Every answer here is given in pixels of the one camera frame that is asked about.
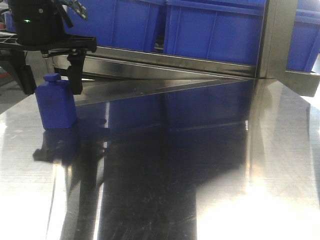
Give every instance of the blue plastic crate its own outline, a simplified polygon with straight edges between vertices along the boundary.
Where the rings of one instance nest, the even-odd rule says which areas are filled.
[[[68,34],[96,37],[97,44],[149,52],[155,47],[159,9],[164,0],[83,0],[88,21],[68,9]]]
[[[166,54],[256,65],[264,5],[168,0]],[[297,10],[288,69],[310,72],[320,50],[320,14]]]
[[[168,128],[181,131],[247,120],[253,85],[248,80],[166,93]]]
[[[255,65],[263,5],[214,3],[168,0],[164,53]]]
[[[320,50],[320,12],[296,13],[287,69],[311,72]]]

